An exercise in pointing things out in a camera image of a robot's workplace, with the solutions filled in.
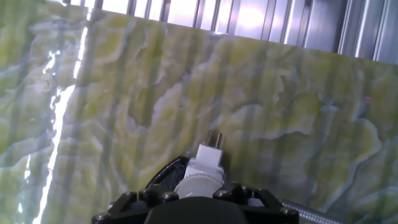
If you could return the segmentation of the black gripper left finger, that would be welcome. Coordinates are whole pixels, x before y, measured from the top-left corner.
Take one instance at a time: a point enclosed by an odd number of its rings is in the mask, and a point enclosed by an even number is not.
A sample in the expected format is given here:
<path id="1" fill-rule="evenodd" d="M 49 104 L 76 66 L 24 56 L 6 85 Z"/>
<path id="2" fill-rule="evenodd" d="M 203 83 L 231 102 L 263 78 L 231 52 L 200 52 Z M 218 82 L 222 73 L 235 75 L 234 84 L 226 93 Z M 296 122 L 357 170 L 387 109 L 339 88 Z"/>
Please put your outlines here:
<path id="1" fill-rule="evenodd" d="M 153 208 L 178 199 L 176 192 L 162 184 L 155 184 L 139 192 L 125 192 L 106 212 L 94 215 L 91 223 L 144 224 Z"/>

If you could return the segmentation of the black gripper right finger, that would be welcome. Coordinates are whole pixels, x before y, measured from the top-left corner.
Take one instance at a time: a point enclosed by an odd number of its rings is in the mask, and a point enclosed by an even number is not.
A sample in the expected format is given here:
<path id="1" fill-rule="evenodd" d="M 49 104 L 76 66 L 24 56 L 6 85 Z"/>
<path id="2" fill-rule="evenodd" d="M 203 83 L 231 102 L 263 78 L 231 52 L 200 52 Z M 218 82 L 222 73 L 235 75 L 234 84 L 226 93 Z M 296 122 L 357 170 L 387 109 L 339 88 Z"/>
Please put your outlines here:
<path id="1" fill-rule="evenodd" d="M 299 212 L 285 207 L 267 189 L 257 189 L 237 182 L 225 183 L 216 190 L 213 199 L 232 205 L 233 215 L 239 215 L 246 223 L 299 224 Z"/>

